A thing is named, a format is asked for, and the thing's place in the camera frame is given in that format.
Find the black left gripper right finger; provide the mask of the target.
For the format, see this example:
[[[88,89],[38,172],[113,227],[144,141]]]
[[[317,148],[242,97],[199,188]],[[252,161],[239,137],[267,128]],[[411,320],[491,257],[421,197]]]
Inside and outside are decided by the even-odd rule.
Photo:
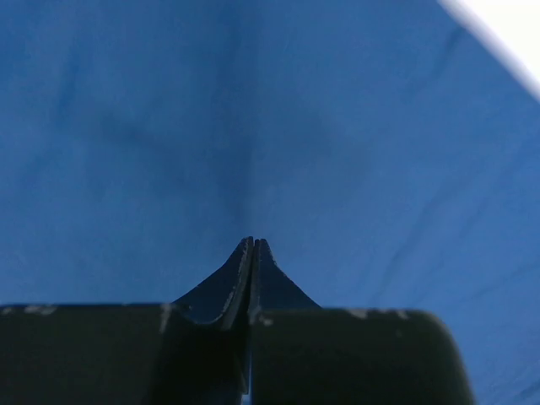
[[[435,315],[323,308],[278,267],[266,240],[252,262],[255,404],[472,404],[458,347]]]

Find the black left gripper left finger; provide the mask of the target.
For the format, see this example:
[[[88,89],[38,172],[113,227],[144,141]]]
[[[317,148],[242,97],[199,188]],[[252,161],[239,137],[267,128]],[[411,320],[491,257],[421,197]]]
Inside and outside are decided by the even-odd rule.
[[[171,302],[3,306],[2,403],[240,403],[253,248]]]

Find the blue surgical drape cloth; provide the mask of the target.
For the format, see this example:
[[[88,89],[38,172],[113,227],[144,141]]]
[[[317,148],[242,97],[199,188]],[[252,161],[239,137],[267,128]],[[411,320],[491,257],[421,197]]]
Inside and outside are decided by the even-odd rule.
[[[173,300],[248,235],[539,401],[539,103],[436,1],[4,1],[1,300]]]

